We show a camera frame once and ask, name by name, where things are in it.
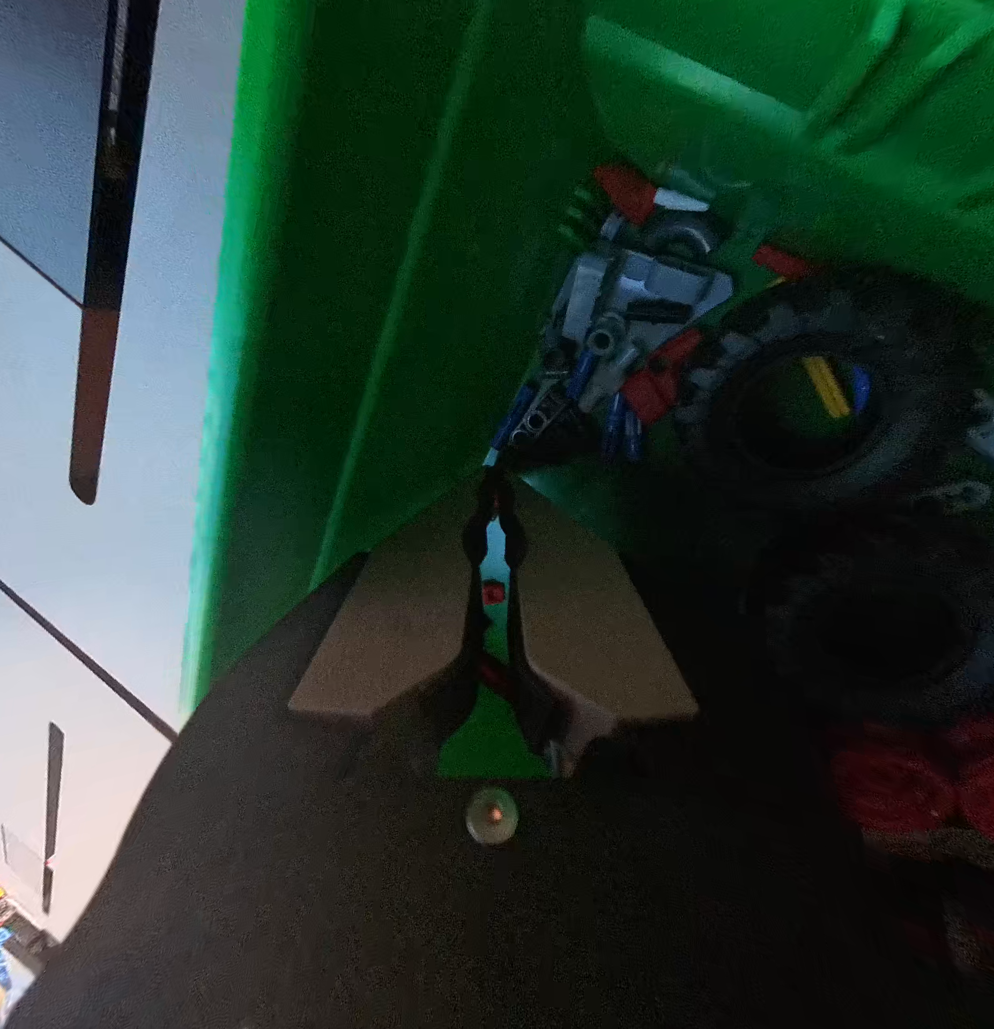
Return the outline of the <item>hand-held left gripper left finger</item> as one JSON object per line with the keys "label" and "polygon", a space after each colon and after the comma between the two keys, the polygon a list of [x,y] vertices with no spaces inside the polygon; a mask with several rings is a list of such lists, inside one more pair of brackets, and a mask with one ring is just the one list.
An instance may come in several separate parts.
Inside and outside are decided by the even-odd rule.
{"label": "hand-held left gripper left finger", "polygon": [[464,544],[481,475],[442,495],[368,555],[289,709],[307,717],[379,717],[453,673],[472,647],[480,563]]}

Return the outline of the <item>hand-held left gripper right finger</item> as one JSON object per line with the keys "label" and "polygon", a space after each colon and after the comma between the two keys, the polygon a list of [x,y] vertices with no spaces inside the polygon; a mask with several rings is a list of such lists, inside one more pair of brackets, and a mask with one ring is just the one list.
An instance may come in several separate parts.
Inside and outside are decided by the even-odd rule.
{"label": "hand-held left gripper right finger", "polygon": [[495,500],[516,716],[551,777],[595,744],[693,724],[698,702],[617,549],[527,483],[496,480]]}

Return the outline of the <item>pile of small lego pieces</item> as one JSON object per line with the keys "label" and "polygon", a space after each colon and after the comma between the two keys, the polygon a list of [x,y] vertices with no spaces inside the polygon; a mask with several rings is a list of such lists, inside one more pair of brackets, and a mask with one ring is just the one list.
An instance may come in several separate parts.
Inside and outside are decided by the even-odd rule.
{"label": "pile of small lego pieces", "polygon": [[[562,262],[566,276],[574,258],[591,248],[607,219],[614,213],[624,215],[631,225],[640,227],[645,225],[656,207],[707,211],[724,230],[724,240],[711,259],[712,265],[731,276],[734,294],[731,299],[702,318],[695,327],[685,329],[679,338],[662,344],[638,370],[626,379],[617,393],[590,414],[581,413],[570,404],[560,389],[559,381],[544,372],[541,363],[541,338],[551,308],[540,328],[539,352],[534,371],[516,394],[513,405],[501,422],[492,442],[498,466],[525,472],[564,464],[597,452],[601,452],[606,460],[612,462],[643,461],[649,431],[659,429],[662,425],[672,425],[680,458],[697,476],[706,481],[713,501],[718,505],[731,503],[743,511],[762,511],[769,517],[787,521],[800,521],[822,513],[907,508],[913,503],[915,489],[924,486],[939,471],[949,452],[961,439],[964,431],[925,476],[910,482],[894,494],[872,497],[839,508],[796,511],[760,508],[745,504],[722,491],[706,475],[695,470],[691,461],[685,457],[675,423],[675,416],[684,395],[685,374],[693,365],[696,351],[711,338],[722,319],[745,301],[756,299],[775,286],[815,276],[865,272],[923,282],[964,301],[977,312],[980,328],[974,389],[984,369],[984,352],[994,346],[994,308],[972,297],[966,298],[944,283],[914,276],[902,270],[881,264],[842,262],[823,265],[807,262],[803,255],[792,252],[788,247],[789,238],[771,228],[770,214],[774,210],[768,206],[764,196],[756,192],[737,202],[711,199],[710,204],[706,204],[709,199],[710,192],[694,185],[684,187],[683,193],[663,189],[659,183],[650,182],[635,168],[616,163],[599,168],[591,183],[576,193],[576,207],[568,212],[568,223],[563,225],[571,242],[560,244],[559,256],[555,259],[555,263]],[[563,283],[555,290],[553,303]],[[974,404],[973,396],[965,431],[969,428],[970,411]]]}

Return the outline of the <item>green plastic bin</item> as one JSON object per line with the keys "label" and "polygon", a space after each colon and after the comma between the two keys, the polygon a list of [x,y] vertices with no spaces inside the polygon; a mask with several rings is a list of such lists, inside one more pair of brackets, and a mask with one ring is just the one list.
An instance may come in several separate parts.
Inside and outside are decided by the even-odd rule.
{"label": "green plastic bin", "polygon": [[[643,461],[517,472],[492,448],[599,168],[759,193],[807,262],[902,270],[994,308],[994,2],[251,2],[238,85],[178,747],[232,716],[241,736],[316,725],[334,750],[409,743],[432,770],[486,685],[535,753],[496,480],[617,549],[664,640],[695,650],[686,672],[745,649],[730,611],[665,630],[659,609],[693,620],[791,521],[716,504],[672,425]],[[933,516],[950,456],[992,451],[994,346],[973,397],[939,471],[888,510]],[[477,473],[469,652],[379,717],[293,713],[370,552]],[[993,707],[994,682],[947,711],[811,708],[943,724]]]}

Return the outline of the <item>black rubber lego tire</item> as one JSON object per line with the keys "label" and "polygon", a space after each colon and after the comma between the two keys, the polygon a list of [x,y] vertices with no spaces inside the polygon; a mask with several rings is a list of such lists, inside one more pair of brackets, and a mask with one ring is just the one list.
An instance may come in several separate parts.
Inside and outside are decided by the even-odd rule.
{"label": "black rubber lego tire", "polygon": [[890,510],[792,521],[745,609],[774,672],[838,716],[956,709],[993,686],[994,558],[950,519]]}
{"label": "black rubber lego tire", "polygon": [[778,285],[726,315],[684,377],[684,455],[760,508],[839,508],[921,480],[967,427],[980,320],[889,274]]}

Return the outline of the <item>grey lego chassis assembly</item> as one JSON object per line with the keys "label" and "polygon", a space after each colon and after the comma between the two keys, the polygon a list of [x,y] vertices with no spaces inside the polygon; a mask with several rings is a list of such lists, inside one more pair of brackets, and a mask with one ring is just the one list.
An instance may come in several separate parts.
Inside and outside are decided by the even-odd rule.
{"label": "grey lego chassis assembly", "polygon": [[612,214],[574,258],[541,338],[544,372],[590,414],[665,342],[732,298],[712,265],[724,230],[707,211],[656,207],[645,225]]}

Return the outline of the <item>red lego wheel hub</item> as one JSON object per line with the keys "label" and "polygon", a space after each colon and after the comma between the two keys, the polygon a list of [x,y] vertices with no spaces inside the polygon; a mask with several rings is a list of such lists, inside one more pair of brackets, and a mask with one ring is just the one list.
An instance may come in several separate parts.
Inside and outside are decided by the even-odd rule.
{"label": "red lego wheel hub", "polygon": [[994,713],[952,728],[864,725],[838,741],[828,770],[841,812],[861,830],[965,826],[994,842]]}

